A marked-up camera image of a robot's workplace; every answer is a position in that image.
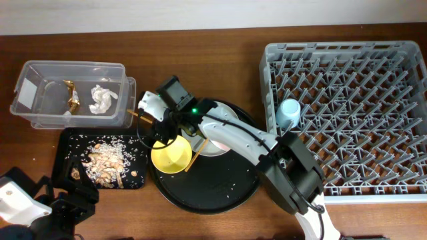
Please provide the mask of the white tissue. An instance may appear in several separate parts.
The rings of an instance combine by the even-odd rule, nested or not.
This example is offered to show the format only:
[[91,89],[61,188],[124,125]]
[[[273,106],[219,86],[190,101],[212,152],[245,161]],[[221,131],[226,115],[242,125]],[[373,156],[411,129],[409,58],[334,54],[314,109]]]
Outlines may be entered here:
[[118,99],[117,93],[104,89],[99,85],[96,85],[91,90],[91,96],[95,103],[89,105],[89,110],[95,115],[106,113],[112,105],[112,99]]

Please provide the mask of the yellow bowl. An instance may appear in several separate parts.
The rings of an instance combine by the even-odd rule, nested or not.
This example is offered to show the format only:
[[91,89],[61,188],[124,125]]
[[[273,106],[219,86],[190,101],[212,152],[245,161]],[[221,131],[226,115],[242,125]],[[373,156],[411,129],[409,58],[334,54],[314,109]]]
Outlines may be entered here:
[[156,141],[151,150],[151,162],[162,173],[174,174],[183,171],[190,163],[193,152],[191,145],[184,137],[178,135],[175,141],[168,147]]

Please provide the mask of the blue cup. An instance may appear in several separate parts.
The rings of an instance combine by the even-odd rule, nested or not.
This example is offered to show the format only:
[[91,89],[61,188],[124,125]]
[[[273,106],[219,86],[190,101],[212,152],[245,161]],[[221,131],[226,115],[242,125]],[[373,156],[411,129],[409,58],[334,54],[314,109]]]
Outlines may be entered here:
[[282,129],[294,128],[300,121],[301,107],[295,99],[285,99],[276,111],[276,123]]

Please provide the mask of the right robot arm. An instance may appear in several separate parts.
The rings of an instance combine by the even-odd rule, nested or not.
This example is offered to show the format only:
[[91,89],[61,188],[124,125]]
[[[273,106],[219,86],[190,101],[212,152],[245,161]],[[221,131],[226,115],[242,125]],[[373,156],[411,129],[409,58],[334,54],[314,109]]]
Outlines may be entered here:
[[306,239],[341,239],[325,206],[324,172],[295,133],[279,136],[252,127],[211,99],[193,99],[179,109],[154,95],[138,108],[156,123],[217,141],[248,160],[272,201],[297,218]]

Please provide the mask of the gold candy wrapper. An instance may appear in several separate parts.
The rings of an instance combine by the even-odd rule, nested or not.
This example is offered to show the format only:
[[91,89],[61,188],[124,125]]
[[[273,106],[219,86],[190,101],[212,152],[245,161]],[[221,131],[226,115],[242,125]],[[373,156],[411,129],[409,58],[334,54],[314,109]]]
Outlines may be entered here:
[[67,86],[69,92],[69,100],[67,101],[69,109],[64,113],[64,115],[72,115],[80,106],[79,96],[73,81],[63,80],[63,82]]

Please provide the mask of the food scraps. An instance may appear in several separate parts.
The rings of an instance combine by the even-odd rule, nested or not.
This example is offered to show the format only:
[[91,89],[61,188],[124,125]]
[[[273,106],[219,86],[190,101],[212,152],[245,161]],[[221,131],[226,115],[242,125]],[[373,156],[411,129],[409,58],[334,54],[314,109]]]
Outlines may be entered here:
[[137,189],[141,187],[135,155],[121,143],[96,143],[79,158],[84,173],[99,189]]

